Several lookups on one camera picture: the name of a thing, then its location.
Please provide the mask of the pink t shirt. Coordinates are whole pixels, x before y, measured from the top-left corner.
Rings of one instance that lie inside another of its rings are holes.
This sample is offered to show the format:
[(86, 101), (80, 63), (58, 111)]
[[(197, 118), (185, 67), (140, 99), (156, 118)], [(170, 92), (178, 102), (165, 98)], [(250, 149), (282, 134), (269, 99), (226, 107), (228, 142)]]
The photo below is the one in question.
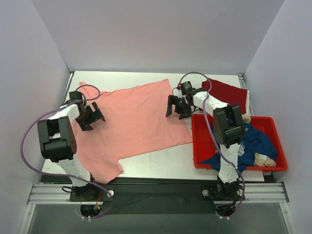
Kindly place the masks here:
[(167, 79), (102, 91), (96, 103), (105, 117), (83, 131), (72, 122), (77, 155), (97, 182), (108, 183), (123, 171), (120, 159), (192, 142), (185, 121), (178, 114), (166, 117), (171, 86)]

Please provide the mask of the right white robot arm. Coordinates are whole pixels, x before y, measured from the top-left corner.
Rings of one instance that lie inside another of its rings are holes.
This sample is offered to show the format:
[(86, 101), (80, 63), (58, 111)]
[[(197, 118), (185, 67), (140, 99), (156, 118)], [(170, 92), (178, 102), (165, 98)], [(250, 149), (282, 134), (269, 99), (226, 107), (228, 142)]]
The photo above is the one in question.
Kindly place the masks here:
[(168, 96), (166, 117), (176, 112), (179, 119), (185, 119), (191, 117), (192, 107), (203, 110), (211, 138), (220, 154), (218, 178), (222, 183), (216, 186), (216, 194), (227, 199), (234, 192), (230, 183), (239, 179), (238, 150), (245, 135), (240, 107), (218, 100), (210, 90), (194, 88), (189, 81), (180, 83), (177, 89), (181, 96)]

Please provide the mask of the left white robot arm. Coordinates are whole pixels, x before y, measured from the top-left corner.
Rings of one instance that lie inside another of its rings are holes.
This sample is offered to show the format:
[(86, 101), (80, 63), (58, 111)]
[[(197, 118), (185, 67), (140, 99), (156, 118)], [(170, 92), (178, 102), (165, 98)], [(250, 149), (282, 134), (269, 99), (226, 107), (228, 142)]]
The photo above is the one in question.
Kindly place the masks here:
[(41, 155), (63, 169), (73, 187), (82, 187), (81, 195), (89, 201), (97, 198), (99, 189), (88, 183), (91, 174), (76, 156), (78, 145), (71, 123), (75, 121), (82, 131), (91, 131), (91, 124), (98, 120), (105, 118), (96, 102), (90, 106), (82, 92), (72, 91), (60, 111), (37, 123)]

